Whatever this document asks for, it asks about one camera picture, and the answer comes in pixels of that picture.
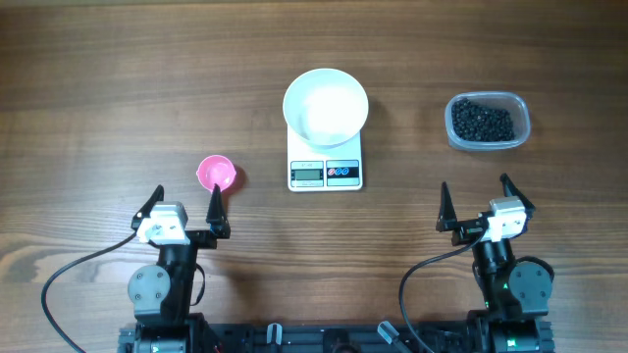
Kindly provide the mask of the white digital kitchen scale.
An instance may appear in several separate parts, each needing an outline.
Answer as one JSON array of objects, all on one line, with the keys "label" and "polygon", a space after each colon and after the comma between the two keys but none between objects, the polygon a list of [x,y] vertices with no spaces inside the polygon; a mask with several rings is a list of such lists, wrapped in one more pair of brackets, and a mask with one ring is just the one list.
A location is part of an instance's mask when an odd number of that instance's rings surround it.
[{"label": "white digital kitchen scale", "polygon": [[314,147],[288,129],[288,189],[292,192],[355,191],[363,186],[361,135]]}]

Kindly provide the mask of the clear plastic food container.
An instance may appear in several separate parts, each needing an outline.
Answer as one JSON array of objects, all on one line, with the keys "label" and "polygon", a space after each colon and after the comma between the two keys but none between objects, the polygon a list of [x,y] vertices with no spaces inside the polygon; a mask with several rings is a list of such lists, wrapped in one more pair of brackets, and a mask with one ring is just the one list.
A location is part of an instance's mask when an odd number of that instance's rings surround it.
[{"label": "clear plastic food container", "polygon": [[514,93],[468,92],[447,103],[445,129],[452,148],[488,152],[526,142],[531,134],[531,120],[527,104]]}]

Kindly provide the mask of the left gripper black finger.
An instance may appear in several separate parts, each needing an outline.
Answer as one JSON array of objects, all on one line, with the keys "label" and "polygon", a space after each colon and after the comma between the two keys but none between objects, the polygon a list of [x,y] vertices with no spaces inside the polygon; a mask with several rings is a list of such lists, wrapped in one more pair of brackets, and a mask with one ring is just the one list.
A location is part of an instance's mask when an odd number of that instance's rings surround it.
[{"label": "left gripper black finger", "polygon": [[229,239],[231,237],[231,226],[222,199],[222,190],[217,183],[214,184],[211,192],[206,223],[216,238]]},{"label": "left gripper black finger", "polygon": [[135,213],[131,219],[131,229],[138,230],[141,222],[150,216],[153,207],[164,200],[164,187],[159,184],[144,205]]}]

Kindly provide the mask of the black beans pile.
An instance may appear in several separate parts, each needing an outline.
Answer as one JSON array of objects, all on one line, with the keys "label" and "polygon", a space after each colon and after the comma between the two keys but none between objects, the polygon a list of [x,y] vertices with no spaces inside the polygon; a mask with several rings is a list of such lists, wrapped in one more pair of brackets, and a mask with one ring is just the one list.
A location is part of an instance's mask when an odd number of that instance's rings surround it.
[{"label": "black beans pile", "polygon": [[514,139],[513,120],[504,109],[474,103],[466,98],[451,107],[452,126],[462,140],[502,142]]}]

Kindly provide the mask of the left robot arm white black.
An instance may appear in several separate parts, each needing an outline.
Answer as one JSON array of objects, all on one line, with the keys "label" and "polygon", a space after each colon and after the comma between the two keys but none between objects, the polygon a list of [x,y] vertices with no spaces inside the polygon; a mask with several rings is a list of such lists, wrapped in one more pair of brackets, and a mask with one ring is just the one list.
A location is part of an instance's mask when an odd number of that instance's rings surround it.
[{"label": "left robot arm white black", "polygon": [[205,289],[192,296],[200,249],[215,249],[219,239],[231,236],[231,227],[215,185],[206,216],[207,229],[187,230],[188,217],[180,202],[166,202],[159,185],[131,221],[142,243],[159,250],[154,265],[143,266],[131,276],[128,295],[136,324],[120,331],[118,350],[133,353],[221,352],[223,344],[204,316],[190,308]]}]

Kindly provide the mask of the white round bowl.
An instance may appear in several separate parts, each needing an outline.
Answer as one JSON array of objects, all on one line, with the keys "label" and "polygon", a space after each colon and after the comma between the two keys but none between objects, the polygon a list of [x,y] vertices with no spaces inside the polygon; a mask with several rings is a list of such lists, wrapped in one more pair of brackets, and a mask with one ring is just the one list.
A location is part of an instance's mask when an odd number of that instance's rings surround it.
[{"label": "white round bowl", "polygon": [[283,98],[288,129],[303,142],[333,148],[364,127],[370,109],[365,88],[350,74],[331,68],[298,76]]}]

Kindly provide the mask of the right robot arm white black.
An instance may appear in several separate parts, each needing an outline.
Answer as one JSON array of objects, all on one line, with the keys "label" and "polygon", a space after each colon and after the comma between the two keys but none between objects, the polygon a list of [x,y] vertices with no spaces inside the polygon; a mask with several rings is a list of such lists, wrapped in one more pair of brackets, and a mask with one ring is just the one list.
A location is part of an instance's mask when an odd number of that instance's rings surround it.
[{"label": "right robot arm white black", "polygon": [[524,234],[536,211],[534,204],[510,177],[499,178],[503,196],[471,220],[457,218],[446,183],[436,230],[450,231],[451,243],[468,245],[472,272],[485,308],[472,310],[461,322],[463,346],[468,352],[553,352],[549,313],[553,290],[552,266],[536,257],[514,256],[511,240]]}]

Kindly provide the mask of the pink scoop with blue handle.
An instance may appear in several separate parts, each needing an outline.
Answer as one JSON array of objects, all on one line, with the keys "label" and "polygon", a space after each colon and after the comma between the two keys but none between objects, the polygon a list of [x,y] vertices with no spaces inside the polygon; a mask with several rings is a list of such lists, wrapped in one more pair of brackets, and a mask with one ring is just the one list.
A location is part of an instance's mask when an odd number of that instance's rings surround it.
[{"label": "pink scoop with blue handle", "polygon": [[236,180],[236,167],[225,156],[211,155],[200,162],[196,176],[199,183],[208,191],[212,191],[216,185],[221,190],[226,190]]}]

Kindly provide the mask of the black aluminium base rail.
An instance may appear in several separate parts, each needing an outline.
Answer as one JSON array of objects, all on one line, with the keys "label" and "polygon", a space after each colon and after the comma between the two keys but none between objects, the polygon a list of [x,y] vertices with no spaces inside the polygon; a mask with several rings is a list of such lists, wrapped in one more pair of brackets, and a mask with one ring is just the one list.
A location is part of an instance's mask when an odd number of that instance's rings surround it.
[{"label": "black aluminium base rail", "polygon": [[183,334],[120,330],[120,352],[535,352],[555,350],[551,324],[483,324],[481,321],[424,322],[415,328],[422,346],[408,328],[381,322],[378,326],[299,326],[274,323],[211,325],[197,344]]}]

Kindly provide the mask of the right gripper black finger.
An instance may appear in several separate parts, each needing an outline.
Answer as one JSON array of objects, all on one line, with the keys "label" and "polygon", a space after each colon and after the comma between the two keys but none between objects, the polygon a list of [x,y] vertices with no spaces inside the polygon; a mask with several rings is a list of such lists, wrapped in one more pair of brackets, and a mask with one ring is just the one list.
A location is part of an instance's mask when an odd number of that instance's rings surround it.
[{"label": "right gripper black finger", "polygon": [[514,182],[507,174],[499,177],[502,184],[503,193],[506,197],[515,196],[522,202],[527,216],[533,216],[536,211],[535,205],[515,186]]},{"label": "right gripper black finger", "polygon": [[441,205],[436,224],[436,230],[445,232],[454,230],[457,226],[457,216],[451,200],[450,192],[445,181],[441,186]]}]

